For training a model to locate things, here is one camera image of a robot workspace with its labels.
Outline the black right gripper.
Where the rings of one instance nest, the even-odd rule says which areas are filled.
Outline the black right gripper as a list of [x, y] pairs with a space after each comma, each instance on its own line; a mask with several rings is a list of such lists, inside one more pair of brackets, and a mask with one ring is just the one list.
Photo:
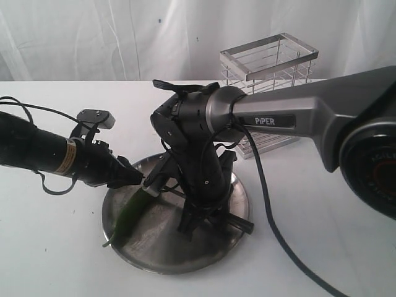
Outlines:
[[182, 174], [186, 182], [184, 202], [177, 231], [192, 238], [194, 230], [207, 216], [207, 207], [219, 203], [230, 191], [235, 152], [225, 150], [220, 156], [215, 147], [190, 145], [182, 153]]

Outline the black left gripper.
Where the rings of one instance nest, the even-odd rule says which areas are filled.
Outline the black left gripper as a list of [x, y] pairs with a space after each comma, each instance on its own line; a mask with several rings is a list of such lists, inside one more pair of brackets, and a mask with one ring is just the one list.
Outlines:
[[85, 143], [84, 139], [72, 139], [76, 144], [76, 155], [71, 166], [71, 176], [88, 186], [107, 185], [118, 189], [139, 185], [144, 174], [135, 169], [126, 157], [115, 156], [109, 144], [101, 140]]

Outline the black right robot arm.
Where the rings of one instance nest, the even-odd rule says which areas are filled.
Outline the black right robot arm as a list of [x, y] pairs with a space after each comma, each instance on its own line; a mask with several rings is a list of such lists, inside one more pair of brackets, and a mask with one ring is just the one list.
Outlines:
[[215, 143], [252, 132], [311, 139], [328, 172], [340, 169], [364, 203], [395, 217], [394, 66], [251, 95], [217, 83], [153, 86], [172, 92], [150, 120], [186, 191], [181, 233], [204, 220], [225, 224], [228, 190]]

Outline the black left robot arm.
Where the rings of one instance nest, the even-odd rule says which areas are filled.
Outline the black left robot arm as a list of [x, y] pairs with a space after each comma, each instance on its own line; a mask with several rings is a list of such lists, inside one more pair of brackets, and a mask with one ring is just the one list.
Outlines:
[[83, 110], [70, 137], [39, 129], [18, 116], [1, 113], [1, 165], [44, 171], [110, 188], [139, 185], [143, 174], [127, 158], [115, 157], [106, 142], [94, 140], [97, 129], [111, 129], [109, 111]]

